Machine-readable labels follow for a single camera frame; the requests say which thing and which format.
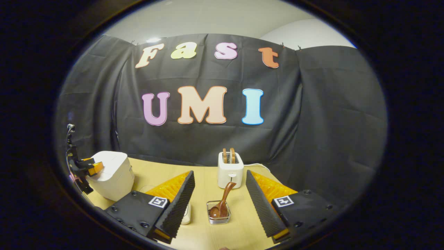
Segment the power cord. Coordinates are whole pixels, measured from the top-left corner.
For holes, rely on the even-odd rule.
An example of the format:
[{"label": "power cord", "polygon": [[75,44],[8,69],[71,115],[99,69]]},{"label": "power cord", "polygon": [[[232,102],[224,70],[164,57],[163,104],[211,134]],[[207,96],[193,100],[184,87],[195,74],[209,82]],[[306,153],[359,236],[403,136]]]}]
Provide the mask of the power cord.
[{"label": "power cord", "polygon": [[271,173],[270,169],[268,169],[267,167],[265,167],[264,165],[262,165],[262,164],[260,164],[260,163],[244,164],[244,166],[253,166],[253,165],[261,165],[261,166],[263,166],[264,168],[266,168],[266,169],[268,170],[268,172]]}]

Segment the wooden spoon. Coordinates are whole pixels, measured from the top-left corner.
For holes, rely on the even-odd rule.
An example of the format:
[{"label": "wooden spoon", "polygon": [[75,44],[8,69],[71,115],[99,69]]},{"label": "wooden spoon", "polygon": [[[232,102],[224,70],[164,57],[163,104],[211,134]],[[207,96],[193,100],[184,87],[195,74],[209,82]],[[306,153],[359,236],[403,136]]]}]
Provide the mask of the wooden spoon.
[{"label": "wooden spoon", "polygon": [[212,218],[221,218],[221,217],[227,217],[228,216],[228,210],[226,208],[226,197],[228,196],[228,193],[230,192],[230,190],[236,186],[236,183],[234,182],[229,182],[226,187],[225,190],[223,191],[223,196],[222,196],[222,200],[214,207],[212,207],[210,209],[210,217]]}]

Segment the white device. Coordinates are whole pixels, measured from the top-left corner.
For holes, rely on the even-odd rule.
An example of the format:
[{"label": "white device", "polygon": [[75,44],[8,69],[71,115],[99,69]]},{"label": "white device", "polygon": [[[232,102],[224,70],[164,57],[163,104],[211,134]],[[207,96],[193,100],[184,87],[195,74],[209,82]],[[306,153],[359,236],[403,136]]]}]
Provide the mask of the white device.
[{"label": "white device", "polygon": [[186,225],[190,223],[191,221],[191,205],[188,203],[188,206],[186,206],[185,214],[183,215],[182,222],[180,222],[181,225]]},{"label": "white device", "polygon": [[103,163],[103,169],[97,175],[93,177],[86,176],[94,191],[115,202],[131,192],[134,173],[127,154],[100,151],[92,158],[94,162],[101,161]]},{"label": "white device", "polygon": [[[218,157],[218,186],[225,188],[225,186],[232,181],[236,183],[233,187],[234,189],[241,187],[242,175],[244,173],[244,163],[241,157],[235,152],[236,162],[230,163],[230,160],[228,160],[228,163],[224,163],[222,154],[223,152],[220,152]],[[227,152],[226,154],[227,158],[230,159],[230,153]]]}]

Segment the black backdrop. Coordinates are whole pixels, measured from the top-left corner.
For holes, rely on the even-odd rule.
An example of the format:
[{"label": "black backdrop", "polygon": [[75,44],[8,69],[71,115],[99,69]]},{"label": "black backdrop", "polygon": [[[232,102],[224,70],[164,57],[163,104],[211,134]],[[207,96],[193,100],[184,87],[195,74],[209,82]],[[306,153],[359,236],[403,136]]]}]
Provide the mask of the black backdrop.
[{"label": "black backdrop", "polygon": [[[197,43],[190,59],[170,58],[176,45]],[[143,160],[216,166],[222,148],[234,147],[245,164],[262,163],[283,184],[311,189],[338,205],[348,205],[370,183],[385,146],[387,117],[376,75],[355,48],[322,46],[292,50],[234,35],[169,37],[148,66],[135,68],[142,50],[101,36],[72,67],[64,83],[55,120],[60,162],[66,124],[76,125],[73,143],[81,157],[116,150]],[[214,57],[220,42],[234,42],[238,57]],[[259,48],[278,53],[277,69],[262,62]],[[181,95],[194,86],[203,99],[223,86],[223,124],[180,124]],[[260,125],[241,122],[243,89],[261,89]],[[145,121],[141,96],[169,92],[166,122]],[[153,101],[159,115],[159,101]]]},{"label": "black backdrop", "polygon": [[[3,241],[13,249],[130,248],[73,206],[50,172],[52,107],[84,35],[134,1],[8,2],[2,29],[7,166]],[[414,1],[300,2],[355,40],[381,74],[390,129],[374,185],[342,227],[311,249],[439,249],[442,117],[439,8]],[[84,243],[85,235],[93,241]]]}]

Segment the black fabric curtain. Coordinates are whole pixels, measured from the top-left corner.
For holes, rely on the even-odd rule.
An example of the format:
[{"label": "black fabric curtain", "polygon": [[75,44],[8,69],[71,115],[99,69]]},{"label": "black fabric curtain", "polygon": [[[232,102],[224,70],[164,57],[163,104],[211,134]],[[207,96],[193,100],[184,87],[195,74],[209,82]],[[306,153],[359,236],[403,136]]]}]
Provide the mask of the black fabric curtain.
[{"label": "black fabric curtain", "polygon": [[[193,58],[172,59],[176,46],[195,42]],[[217,44],[235,43],[232,60],[214,56]],[[145,67],[136,68],[143,49],[164,44]],[[267,67],[259,48],[278,54]],[[179,87],[193,86],[203,99],[213,86],[227,88],[226,122],[180,124]],[[260,89],[260,125],[242,123],[244,89]],[[168,92],[166,122],[144,118],[142,95]],[[382,157],[387,130],[383,92],[355,48],[323,46],[292,50],[234,35],[194,34],[133,45],[98,38],[73,65],[60,93],[56,144],[64,162],[66,125],[76,125],[73,143],[80,157],[113,150],[129,157],[178,164],[216,166],[222,148],[234,147],[244,164],[262,163],[283,184],[312,189],[346,204],[359,195]]]}]

